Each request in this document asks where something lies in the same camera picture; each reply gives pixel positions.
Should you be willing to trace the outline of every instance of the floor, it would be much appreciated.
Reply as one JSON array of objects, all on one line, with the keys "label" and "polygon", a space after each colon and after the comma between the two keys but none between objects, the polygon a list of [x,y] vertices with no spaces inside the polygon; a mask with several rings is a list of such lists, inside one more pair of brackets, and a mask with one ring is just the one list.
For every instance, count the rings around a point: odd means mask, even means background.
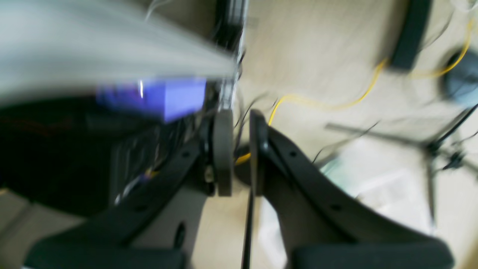
[{"label": "floor", "polygon": [[[255,104],[266,117],[276,98],[296,94],[327,104],[355,100],[370,83],[375,66],[393,49],[404,11],[402,0],[250,0],[246,31],[247,53],[239,94],[248,105],[265,93]],[[186,5],[175,0],[158,11],[166,17],[181,13],[177,23],[207,36],[209,26],[192,23],[191,14],[200,18],[211,14],[212,1],[203,5]],[[446,24],[453,7],[449,0],[435,0],[425,40],[433,40]],[[454,12],[448,30],[420,53],[416,68],[435,69],[463,44],[467,17]],[[472,47],[478,45],[473,37]],[[282,104],[273,127],[291,138],[311,159],[324,146],[350,135],[324,129],[329,122],[368,128],[377,121],[377,132],[402,135],[422,140],[434,135],[462,108],[441,100],[437,79],[411,80],[407,75],[385,70],[373,92],[360,104],[346,110],[330,111],[295,103]],[[460,129],[462,137],[473,134],[478,114]],[[404,168],[417,178],[421,194],[426,197],[423,156],[419,151],[374,139],[363,138],[383,152],[382,168]],[[468,158],[478,163],[478,139],[465,144]],[[321,157],[329,153],[324,151]],[[445,240],[456,259],[457,269],[478,268],[478,184],[476,175],[466,169],[441,172],[437,190],[437,236]],[[197,245],[193,254],[195,268],[239,268],[248,188],[235,182],[233,199],[211,198],[206,202]],[[18,268],[26,249],[36,238],[66,229],[81,222],[69,215],[58,214],[41,206],[32,211],[25,201],[13,194],[0,196],[1,226],[19,214],[16,235],[0,236],[0,268]],[[257,209],[263,208],[258,201]],[[263,215],[257,211],[256,227]],[[33,230],[34,236],[22,231]],[[270,258],[258,236],[254,239],[253,268],[275,269],[281,263]]]}]

